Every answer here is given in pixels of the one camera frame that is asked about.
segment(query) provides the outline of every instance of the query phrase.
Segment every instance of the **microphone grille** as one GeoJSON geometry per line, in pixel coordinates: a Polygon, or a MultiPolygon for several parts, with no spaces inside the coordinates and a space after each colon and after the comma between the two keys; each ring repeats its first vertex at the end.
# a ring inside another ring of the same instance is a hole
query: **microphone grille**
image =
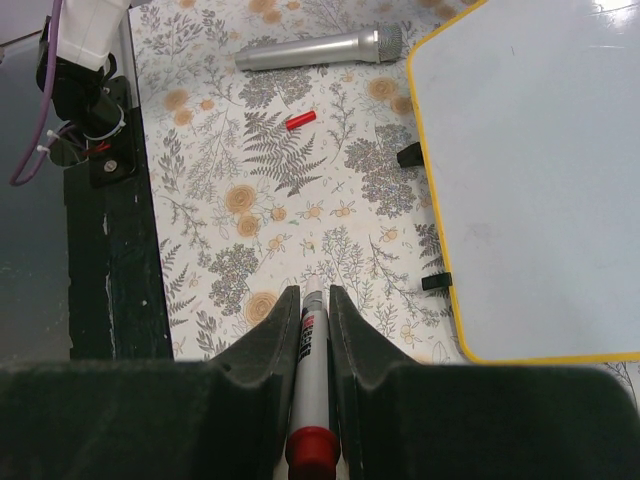
{"type": "Polygon", "coordinates": [[[402,30],[397,23],[378,26],[378,55],[381,62],[395,60],[402,53],[402,30]]]}

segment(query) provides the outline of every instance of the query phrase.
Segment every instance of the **yellow whiteboard frame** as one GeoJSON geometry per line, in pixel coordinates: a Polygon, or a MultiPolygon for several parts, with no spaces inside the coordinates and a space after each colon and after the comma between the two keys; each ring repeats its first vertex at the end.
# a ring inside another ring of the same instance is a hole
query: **yellow whiteboard frame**
{"type": "MultiPolygon", "coordinates": [[[[427,137],[424,132],[424,125],[422,124],[422,114],[420,112],[420,105],[416,101],[416,88],[415,80],[413,76],[413,57],[418,49],[428,42],[430,39],[443,32],[447,28],[454,25],[459,20],[463,19],[467,15],[486,4],[488,0],[478,0],[477,3],[467,8],[464,12],[458,16],[452,18],[440,28],[434,30],[429,35],[420,40],[409,53],[407,59],[407,73],[409,77],[409,89],[411,92],[411,101],[413,103],[413,110],[416,115],[416,123],[418,126],[418,134],[420,136],[420,148],[422,150],[422,156],[424,158],[424,166],[427,171],[427,180],[429,182],[429,191],[431,193],[431,202],[433,204],[433,211],[436,220],[436,228],[438,230],[438,236],[440,238],[440,246],[442,249],[442,258],[444,260],[444,266],[447,272],[453,275],[451,268],[451,259],[447,249],[446,236],[444,232],[444,226],[442,222],[442,216],[440,214],[440,206],[438,202],[437,189],[435,185],[435,177],[433,175],[433,168],[429,159],[429,147],[427,143],[427,137]]],[[[530,359],[515,359],[515,360],[486,360],[475,355],[469,345],[466,342],[464,333],[464,327],[462,324],[462,315],[460,313],[460,306],[458,304],[458,295],[455,289],[455,278],[453,286],[449,287],[449,293],[451,295],[451,307],[453,308],[453,318],[458,333],[458,341],[460,342],[460,348],[464,352],[465,356],[473,363],[481,365],[552,365],[552,364],[569,364],[569,363],[602,363],[602,362],[633,362],[640,360],[640,352],[628,352],[628,353],[615,353],[606,355],[576,355],[566,357],[543,357],[543,358],[530,358],[530,359]]]]}

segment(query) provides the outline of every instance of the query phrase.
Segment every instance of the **red cap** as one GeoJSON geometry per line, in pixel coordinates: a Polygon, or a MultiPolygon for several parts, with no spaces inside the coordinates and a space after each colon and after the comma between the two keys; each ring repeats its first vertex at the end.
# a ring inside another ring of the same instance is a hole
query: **red cap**
{"type": "Polygon", "coordinates": [[[304,427],[287,441],[289,480],[335,480],[340,442],[331,430],[304,427]]]}
{"type": "Polygon", "coordinates": [[[314,110],[311,110],[310,112],[307,112],[307,113],[303,113],[302,115],[299,115],[297,117],[290,118],[289,120],[287,120],[287,123],[286,123],[287,130],[293,130],[294,128],[301,127],[302,125],[305,125],[315,119],[316,119],[316,112],[314,110]]]}

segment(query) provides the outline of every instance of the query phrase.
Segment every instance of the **fern leaf print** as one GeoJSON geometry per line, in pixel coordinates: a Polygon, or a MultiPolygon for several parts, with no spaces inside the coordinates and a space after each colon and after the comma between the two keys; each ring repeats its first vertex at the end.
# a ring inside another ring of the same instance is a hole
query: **fern leaf print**
{"type": "Polygon", "coordinates": [[[313,159],[315,134],[303,143],[300,132],[287,131],[281,113],[245,113],[245,151],[258,155],[245,163],[256,165],[249,173],[275,180],[275,191],[288,189],[287,197],[300,193],[309,183],[322,178],[316,173],[327,157],[313,159]]]}
{"type": "Polygon", "coordinates": [[[435,223],[432,223],[431,225],[416,224],[414,227],[416,229],[416,233],[420,237],[418,245],[423,247],[422,252],[420,252],[420,258],[430,258],[422,268],[443,268],[444,260],[442,259],[440,239],[438,238],[438,229],[436,228],[435,223]]]}

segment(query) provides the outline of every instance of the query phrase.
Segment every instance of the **table surface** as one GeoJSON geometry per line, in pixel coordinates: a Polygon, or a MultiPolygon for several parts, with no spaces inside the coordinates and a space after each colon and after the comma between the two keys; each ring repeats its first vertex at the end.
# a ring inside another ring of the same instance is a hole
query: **table surface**
{"type": "MultiPolygon", "coordinates": [[[[443,265],[425,172],[395,160],[418,140],[410,48],[465,3],[154,0],[131,11],[177,359],[220,353],[317,273],[413,358],[465,361],[449,299],[420,288],[443,265]],[[401,25],[400,61],[258,73],[233,63],[248,45],[376,22],[401,25]],[[311,109],[315,122],[286,132],[311,109]]],[[[635,364],[602,368],[633,389],[635,364]]]]}

